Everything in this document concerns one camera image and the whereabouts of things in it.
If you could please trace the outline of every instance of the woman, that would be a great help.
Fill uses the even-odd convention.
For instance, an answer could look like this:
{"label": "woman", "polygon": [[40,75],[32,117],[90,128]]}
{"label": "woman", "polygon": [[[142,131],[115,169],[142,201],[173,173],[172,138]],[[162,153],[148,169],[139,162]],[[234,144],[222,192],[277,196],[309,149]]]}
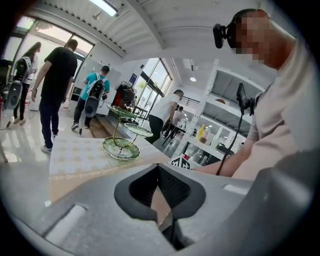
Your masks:
{"label": "woman", "polygon": [[[31,67],[29,70],[29,74],[25,81],[22,82],[22,92],[21,92],[21,98],[20,103],[15,107],[13,111],[14,116],[14,124],[17,124],[20,122],[20,125],[22,126],[26,119],[24,118],[25,113],[25,104],[26,104],[26,97],[28,93],[29,86],[32,82],[32,74],[35,74],[38,69],[38,56],[36,53],[39,53],[41,49],[41,43],[36,42],[22,57],[29,57],[31,61]],[[18,118],[18,107],[20,105],[20,117]]]}

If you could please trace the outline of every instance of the bottle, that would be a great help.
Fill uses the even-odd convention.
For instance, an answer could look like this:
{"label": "bottle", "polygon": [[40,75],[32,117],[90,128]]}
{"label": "bottle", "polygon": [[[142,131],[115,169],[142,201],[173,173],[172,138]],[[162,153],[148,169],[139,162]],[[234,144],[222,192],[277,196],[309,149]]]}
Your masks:
{"label": "bottle", "polygon": [[200,130],[198,131],[198,134],[196,135],[196,139],[197,139],[197,140],[200,140],[200,139],[201,139],[202,134],[204,134],[204,131],[205,131],[205,125],[202,124]]}
{"label": "bottle", "polygon": [[210,128],[207,127],[200,138],[200,142],[205,144],[207,142],[207,138],[210,132],[211,132]]}

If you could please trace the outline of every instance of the yellow bottle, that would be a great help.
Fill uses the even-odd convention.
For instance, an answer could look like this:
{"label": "yellow bottle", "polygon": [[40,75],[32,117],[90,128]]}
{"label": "yellow bottle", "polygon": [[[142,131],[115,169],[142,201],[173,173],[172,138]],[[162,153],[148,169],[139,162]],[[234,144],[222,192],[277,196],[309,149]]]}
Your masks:
{"label": "yellow bottle", "polygon": [[205,131],[205,125],[202,124],[200,130],[198,131],[198,134],[196,135],[196,139],[197,139],[197,140],[200,140],[200,139],[201,139],[202,134],[204,134],[204,131]]}

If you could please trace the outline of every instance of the green glass plate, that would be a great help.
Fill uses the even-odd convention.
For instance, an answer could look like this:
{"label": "green glass plate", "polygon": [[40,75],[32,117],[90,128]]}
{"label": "green glass plate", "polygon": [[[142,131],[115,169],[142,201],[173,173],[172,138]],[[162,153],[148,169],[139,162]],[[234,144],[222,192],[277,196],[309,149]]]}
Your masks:
{"label": "green glass plate", "polygon": [[107,137],[102,142],[102,148],[104,151],[110,154],[113,158],[129,161],[137,159],[140,156],[140,149],[136,144],[132,143],[128,146],[131,143],[129,140],[115,137],[115,142],[118,145],[123,146],[123,148],[121,149],[121,147],[114,143],[113,137]]}
{"label": "green glass plate", "polygon": [[151,137],[154,135],[151,131],[133,123],[125,123],[124,126],[127,127],[131,132],[140,136]]}
{"label": "green glass plate", "polygon": [[121,118],[139,118],[136,114],[126,111],[118,106],[107,106],[112,112],[116,113]]}

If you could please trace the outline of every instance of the hand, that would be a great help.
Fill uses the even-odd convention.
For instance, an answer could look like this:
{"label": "hand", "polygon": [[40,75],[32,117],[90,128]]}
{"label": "hand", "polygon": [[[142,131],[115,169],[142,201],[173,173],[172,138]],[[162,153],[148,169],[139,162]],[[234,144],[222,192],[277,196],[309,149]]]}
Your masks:
{"label": "hand", "polygon": [[32,89],[31,100],[33,102],[36,102],[36,96],[37,96],[37,89]]}

